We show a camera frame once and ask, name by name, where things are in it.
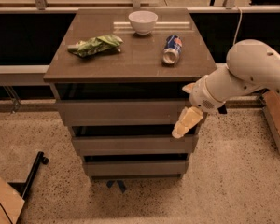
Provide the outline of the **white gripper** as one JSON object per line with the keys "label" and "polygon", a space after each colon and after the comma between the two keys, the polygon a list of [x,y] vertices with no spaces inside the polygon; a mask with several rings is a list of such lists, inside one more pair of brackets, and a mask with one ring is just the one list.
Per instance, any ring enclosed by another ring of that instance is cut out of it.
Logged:
{"label": "white gripper", "polygon": [[190,83],[182,88],[189,94],[192,107],[185,107],[172,131],[174,138],[183,137],[191,128],[203,119],[203,112],[209,113],[224,106],[224,102],[216,100],[206,86],[207,76],[200,78],[195,83]]}

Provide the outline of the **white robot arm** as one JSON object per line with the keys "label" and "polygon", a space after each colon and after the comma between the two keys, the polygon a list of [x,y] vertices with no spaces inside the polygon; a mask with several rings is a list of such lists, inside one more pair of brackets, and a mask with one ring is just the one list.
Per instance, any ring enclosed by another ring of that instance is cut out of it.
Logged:
{"label": "white robot arm", "polygon": [[183,87],[191,106],[182,110],[172,136],[183,137],[204,113],[221,108],[230,98],[261,89],[280,95],[280,54],[261,41],[242,40],[228,51],[225,66]]}

